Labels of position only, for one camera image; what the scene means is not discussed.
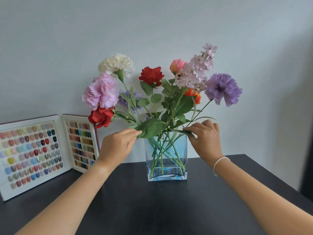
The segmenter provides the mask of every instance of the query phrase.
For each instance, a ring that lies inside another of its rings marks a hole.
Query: forearm
[[[38,224],[45,224],[45,235],[73,235],[96,193],[111,170],[97,162],[53,203],[24,226],[16,235],[41,235]]]
[[[311,215],[258,182],[229,160],[218,162],[215,171],[249,207],[267,234],[312,234]]]

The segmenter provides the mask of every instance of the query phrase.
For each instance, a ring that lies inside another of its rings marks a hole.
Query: person's right hand
[[[95,163],[114,170],[130,154],[137,136],[142,131],[129,128],[104,137]]]
[[[219,125],[206,120],[202,124],[194,123],[190,127],[183,128],[197,135],[188,135],[191,145],[198,155],[210,166],[213,167],[216,161],[224,157],[219,138]]]

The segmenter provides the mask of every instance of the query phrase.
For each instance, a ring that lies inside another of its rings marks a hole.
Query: nail color swatch book
[[[86,116],[52,115],[0,125],[0,193],[4,201],[71,168],[86,172],[99,156]]]

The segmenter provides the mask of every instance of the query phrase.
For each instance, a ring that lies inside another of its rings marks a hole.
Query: table
[[[229,158],[313,215],[311,201],[248,156]],[[7,202],[0,202],[0,234],[17,232],[80,176],[80,172],[70,170]],[[43,234],[44,228],[44,224],[38,225]],[[145,162],[121,164],[97,193],[76,234],[258,235],[265,232],[222,178],[215,177],[200,158],[190,158],[186,181],[148,182]]]

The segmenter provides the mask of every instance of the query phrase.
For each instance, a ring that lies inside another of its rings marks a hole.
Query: gray wall
[[[189,61],[218,46],[214,72],[244,89],[237,105],[209,105],[225,154],[245,153],[298,188],[313,115],[313,0],[0,0],[0,123],[89,114],[84,88],[115,53],[141,69]],[[207,102],[202,94],[202,105]],[[112,123],[104,135],[126,128]],[[127,162],[144,161],[138,140]],[[189,145],[188,154],[196,157]]]

